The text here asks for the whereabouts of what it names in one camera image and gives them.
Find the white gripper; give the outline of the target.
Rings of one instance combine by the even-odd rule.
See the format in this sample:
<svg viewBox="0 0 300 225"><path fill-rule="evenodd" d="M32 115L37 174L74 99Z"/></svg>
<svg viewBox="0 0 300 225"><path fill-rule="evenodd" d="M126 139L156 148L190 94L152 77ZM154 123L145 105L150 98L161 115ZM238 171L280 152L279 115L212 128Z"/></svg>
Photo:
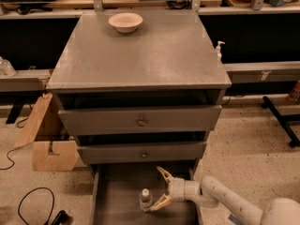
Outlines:
<svg viewBox="0 0 300 225"><path fill-rule="evenodd" d="M169 195L163 194L157 202L151 207L151 211L157 211L162 207L167 206L172 201L183 202L193 201L195 202L200 198L200 183L191 180L185 180L183 178L173 178L173 176L160 166L157 166L157 170L160 172L164 180L169 183L168 191Z"/></svg>

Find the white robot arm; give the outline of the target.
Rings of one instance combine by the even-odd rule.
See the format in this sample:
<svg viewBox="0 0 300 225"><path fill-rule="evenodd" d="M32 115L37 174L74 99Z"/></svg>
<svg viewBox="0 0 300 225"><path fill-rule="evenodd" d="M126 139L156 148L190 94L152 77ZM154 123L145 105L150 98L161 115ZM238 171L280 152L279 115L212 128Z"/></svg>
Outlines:
<svg viewBox="0 0 300 225"><path fill-rule="evenodd" d="M262 210L242 198L215 177L206 175L200 182L173 177L157 166L167 189L150 210L157 211L172 202L191 201L198 206L215 208L222 203L243 225L300 225L300 203L276 198Z"/></svg>

